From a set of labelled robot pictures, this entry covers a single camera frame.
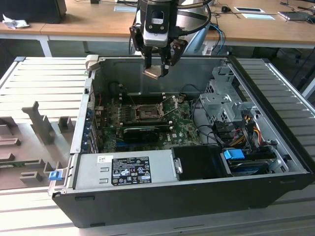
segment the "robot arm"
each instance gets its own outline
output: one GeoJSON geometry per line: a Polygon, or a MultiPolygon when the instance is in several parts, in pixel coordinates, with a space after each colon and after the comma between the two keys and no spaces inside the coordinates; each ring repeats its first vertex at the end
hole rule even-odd
{"type": "Polygon", "coordinates": [[[178,5],[179,0],[139,0],[137,19],[129,29],[135,49],[144,57],[144,74],[155,79],[167,75],[169,66],[174,66],[179,61],[188,45],[188,42],[180,37],[196,33],[209,25],[210,1],[178,5]],[[196,14],[187,9],[203,6],[206,6],[208,11],[208,17],[203,24],[192,30],[185,30],[189,21],[178,25],[177,16],[180,11],[184,15],[196,14]],[[152,53],[160,55],[160,67],[151,65],[152,53]]]}

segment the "yellow wire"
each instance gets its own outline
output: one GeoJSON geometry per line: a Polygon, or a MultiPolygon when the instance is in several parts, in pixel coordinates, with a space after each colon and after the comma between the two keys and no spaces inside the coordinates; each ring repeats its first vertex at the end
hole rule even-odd
{"type": "Polygon", "coordinates": [[[240,142],[242,142],[245,139],[245,136],[242,136],[241,138],[239,138],[238,140],[236,140],[234,143],[231,144],[231,146],[234,146],[236,144],[239,144],[240,142]]]}
{"type": "Polygon", "coordinates": [[[254,129],[254,131],[257,133],[258,142],[259,142],[259,144],[260,144],[260,141],[261,141],[261,139],[260,139],[260,131],[258,131],[257,129],[254,129]]]}

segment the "white paper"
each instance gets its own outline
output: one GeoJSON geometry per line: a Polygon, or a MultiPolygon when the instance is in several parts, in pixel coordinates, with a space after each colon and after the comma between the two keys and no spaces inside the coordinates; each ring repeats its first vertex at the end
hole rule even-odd
{"type": "Polygon", "coordinates": [[[247,18],[247,19],[261,19],[261,20],[274,20],[270,15],[262,15],[262,14],[247,14],[247,13],[242,13],[242,15],[247,18]]]}
{"type": "Polygon", "coordinates": [[[24,27],[30,26],[24,20],[17,20],[16,21],[16,20],[7,18],[5,15],[3,15],[2,23],[4,23],[7,27],[9,27],[11,29],[24,28],[24,27]]]}

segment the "red wire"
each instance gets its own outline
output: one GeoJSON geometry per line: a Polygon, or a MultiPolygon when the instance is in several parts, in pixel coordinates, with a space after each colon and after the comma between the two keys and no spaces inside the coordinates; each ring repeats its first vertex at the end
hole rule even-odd
{"type": "Polygon", "coordinates": [[[233,134],[233,140],[235,140],[235,135],[236,135],[236,133],[238,132],[238,131],[240,131],[241,129],[237,129],[237,130],[235,130],[235,132],[234,132],[234,134],[233,134]]]}
{"type": "Polygon", "coordinates": [[[99,94],[99,103],[98,103],[98,106],[100,106],[101,101],[102,101],[102,96],[99,94]]]}

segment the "power supply label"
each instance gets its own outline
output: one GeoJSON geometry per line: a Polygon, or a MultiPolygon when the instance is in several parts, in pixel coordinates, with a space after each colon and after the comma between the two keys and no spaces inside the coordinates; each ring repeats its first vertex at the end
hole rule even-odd
{"type": "Polygon", "coordinates": [[[151,183],[148,156],[112,160],[112,185],[151,183]]]}

